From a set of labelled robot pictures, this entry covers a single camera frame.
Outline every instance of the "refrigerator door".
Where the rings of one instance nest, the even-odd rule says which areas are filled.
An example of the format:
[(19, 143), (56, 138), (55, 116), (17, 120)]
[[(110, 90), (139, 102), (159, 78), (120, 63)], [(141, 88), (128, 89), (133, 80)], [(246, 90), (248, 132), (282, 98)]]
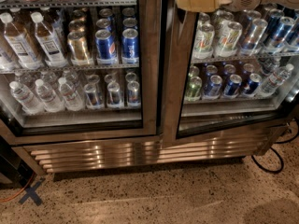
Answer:
[[(167, 31), (169, 49), (165, 58), (164, 147), (194, 142), (207, 143), (209, 148), (213, 147), (213, 142), (230, 147), (230, 143), (239, 142), (241, 137), (243, 142), (252, 142), (252, 138), (258, 137), (260, 129), (283, 125), (293, 118), (299, 88), (299, 69), (296, 67), (299, 56), (296, 53), (217, 57), (214, 52), (205, 59), (196, 59), (192, 56), (192, 49), (197, 14), (180, 10), (171, 3), (168, 10), (172, 26)], [(235, 73), (241, 77), (238, 82), (245, 87), (248, 79), (244, 78), (244, 64), (250, 63), (253, 73), (261, 76), (261, 60), (271, 57), (278, 57), (280, 66), (294, 65), (291, 77), (274, 94), (245, 97), (240, 95), (242, 90), (238, 90), (235, 95), (225, 95), (228, 84), (224, 73), (226, 64), (235, 67)], [(208, 65), (216, 66), (216, 75), (223, 80), (219, 93), (212, 94), (211, 90), (217, 88), (218, 81), (216, 79), (211, 84), (207, 77)], [(266, 143), (258, 146), (255, 153), (263, 146), (269, 147), (271, 141), (279, 137), (279, 133), (272, 135), (273, 132), (263, 133)]]
[[(71, 21), (74, 10), (87, 7), (90, 11), (87, 22), (87, 33), (90, 34), (88, 42), (91, 44), (94, 65), (74, 63), (74, 54), (71, 57), (69, 51), (69, 65), (66, 67), (53, 67), (53, 63), (46, 64), (43, 58), (43, 66), (36, 70), (17, 68), (0, 71), (0, 125), (5, 127), (0, 134), (9, 139), (11, 145), (156, 134), (161, 0), (39, 0), (30, 3), (7, 0), (1, 4), (2, 9), (13, 7), (27, 11), (37, 10), (39, 7), (62, 7), (66, 26)], [(136, 49), (139, 47), (139, 61), (128, 58), (121, 48), (124, 44), (124, 41), (121, 41), (125, 29), (124, 16), (129, 16), (125, 15), (123, 10), (127, 7), (135, 9), (135, 15), (132, 16), (137, 19), (137, 30), (134, 28), (137, 38), (128, 42), (139, 43), (139, 46), (135, 45)], [(104, 8), (112, 9), (115, 15), (115, 47), (118, 59), (113, 64), (105, 64), (106, 60), (99, 58), (99, 48), (95, 41), (95, 32), (98, 30), (96, 22), (100, 19), (99, 11)], [(130, 44), (127, 46), (131, 55)], [(100, 77), (99, 92), (89, 95), (85, 90), (81, 99), (86, 103), (79, 111), (74, 111), (65, 104), (66, 96), (63, 97), (66, 108), (61, 111), (52, 112), (46, 106), (38, 113), (26, 110), (11, 95), (9, 84), (16, 79), (16, 72), (29, 74), (35, 81), (40, 78), (41, 72), (46, 71), (53, 71), (57, 77), (65, 76), (65, 71), (77, 72), (83, 92), (84, 86), (89, 83), (88, 76), (96, 74)], [(111, 80), (117, 82), (120, 88), (109, 86)], [(97, 102), (98, 97), (95, 96), (102, 96), (102, 101)]]

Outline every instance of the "beverage refrigerator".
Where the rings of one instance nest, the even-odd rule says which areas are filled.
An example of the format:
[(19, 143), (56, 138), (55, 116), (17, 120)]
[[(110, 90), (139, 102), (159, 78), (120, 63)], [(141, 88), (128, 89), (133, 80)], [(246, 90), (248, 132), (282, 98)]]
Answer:
[[(160, 143), (160, 136), (157, 135), (157, 96), (161, 3), (162, 0), (2, 0), (1, 14), (12, 14), (12, 8), (20, 8), (23, 18), (20, 22), (30, 20), (33, 12), (41, 12), (43, 7), (56, 10), (61, 16), (64, 39), (67, 39), (70, 48), (65, 61), (56, 62), (50, 61), (37, 43), (41, 59), (31, 63), (13, 61), (13, 68), (4, 67), (0, 71), (0, 133), (37, 174), (140, 164), (142, 159), (136, 157), (150, 149), (152, 144)], [(103, 9), (112, 10), (113, 13), (112, 19), (111, 14), (107, 16), (113, 26), (110, 35), (105, 36), (107, 32), (103, 32), (105, 38), (109, 39), (101, 40), (104, 43), (108, 40), (108, 45), (99, 44), (99, 39), (95, 38), (99, 30), (97, 22)], [(131, 13), (124, 12), (125, 9), (131, 10)], [(68, 30), (70, 22), (82, 12), (83, 16), (86, 15), (85, 30), (81, 32), (87, 43), (85, 47), (80, 43), (81, 36), (76, 41), (78, 43), (72, 45), (70, 40), (74, 37)], [(36, 21), (40, 22), (42, 19), (39, 15), (37, 17)], [(130, 28), (132, 22), (124, 24), (126, 18), (134, 20), (133, 28)], [(36, 42), (32, 27), (27, 23), (24, 26), (28, 26), (27, 34)], [(5, 43), (2, 22), (1, 30), (2, 48)], [(133, 33), (133, 38), (130, 40), (130, 33), (127, 34), (126, 43), (121, 37), (127, 30)], [(82, 52), (86, 55), (85, 49), (89, 50), (90, 57), (77, 59)], [(10, 91), (11, 87), (19, 86), (14, 83), (9, 87), (16, 79), (16, 74), (30, 74), (37, 80), (49, 71), (54, 72), (56, 77), (76, 71), (80, 86), (84, 89), (89, 82), (89, 75), (99, 76), (94, 97), (101, 96), (100, 104), (84, 90), (86, 95), (83, 94), (81, 99), (85, 100), (86, 105), (79, 111), (67, 106), (66, 100), (71, 99), (68, 96), (63, 97), (66, 107), (59, 111), (47, 109), (46, 105), (42, 111), (33, 111), (20, 105)], [(79, 95), (74, 84), (75, 81), (71, 90), (75, 89)]]
[[(179, 9), (175, 0), (168, 1), (168, 11), (167, 24), (171, 25), (167, 27), (164, 60), (164, 73), (167, 74), (163, 99), (164, 148), (175, 149), (177, 158), (185, 161), (263, 155), (298, 114), (298, 53), (260, 51), (254, 55), (237, 53), (221, 57), (211, 52), (205, 58), (196, 57), (193, 47), (198, 43), (194, 43), (202, 41), (202, 46), (207, 43), (196, 40), (200, 15)], [(240, 21), (239, 14), (242, 13), (234, 13), (235, 21)], [(214, 43), (212, 48), (215, 50), (217, 46)], [(225, 65), (235, 67), (235, 73), (242, 77), (244, 64), (250, 63), (253, 72), (261, 77), (261, 61), (267, 59), (279, 60), (280, 67), (288, 63), (294, 66), (291, 77), (275, 93), (268, 97), (258, 93), (244, 97), (241, 95), (242, 84), (239, 95), (225, 97), (229, 91), (226, 90)], [(223, 80), (219, 95), (213, 97), (209, 94), (218, 83), (216, 79), (211, 84), (211, 78), (207, 76), (209, 65), (216, 66), (216, 76)]]

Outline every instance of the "speckled floor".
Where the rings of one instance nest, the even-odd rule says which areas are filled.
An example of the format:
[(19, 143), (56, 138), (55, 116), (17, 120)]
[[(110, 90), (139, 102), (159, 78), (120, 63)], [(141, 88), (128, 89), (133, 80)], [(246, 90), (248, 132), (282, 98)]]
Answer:
[[(278, 175), (246, 157), (38, 176), (30, 195), (0, 203), (0, 223), (297, 224), (299, 139), (274, 148), (285, 161)], [(258, 160), (278, 167), (271, 151)]]

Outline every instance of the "blue tape cross on floor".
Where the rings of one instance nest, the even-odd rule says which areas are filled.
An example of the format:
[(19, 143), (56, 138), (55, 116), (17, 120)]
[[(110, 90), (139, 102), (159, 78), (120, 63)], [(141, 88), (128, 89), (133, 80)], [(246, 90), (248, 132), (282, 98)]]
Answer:
[(38, 187), (45, 181), (46, 179), (44, 177), (40, 178), (39, 181), (37, 181), (35, 183), (35, 185), (33, 187), (28, 187), (25, 191), (27, 192), (20, 200), (19, 203), (20, 204), (24, 204), (27, 199), (31, 198), (35, 204), (37, 206), (41, 205), (43, 203), (43, 201), (40, 199), (40, 197), (38, 197), (38, 195), (36, 194), (36, 190), (38, 189)]

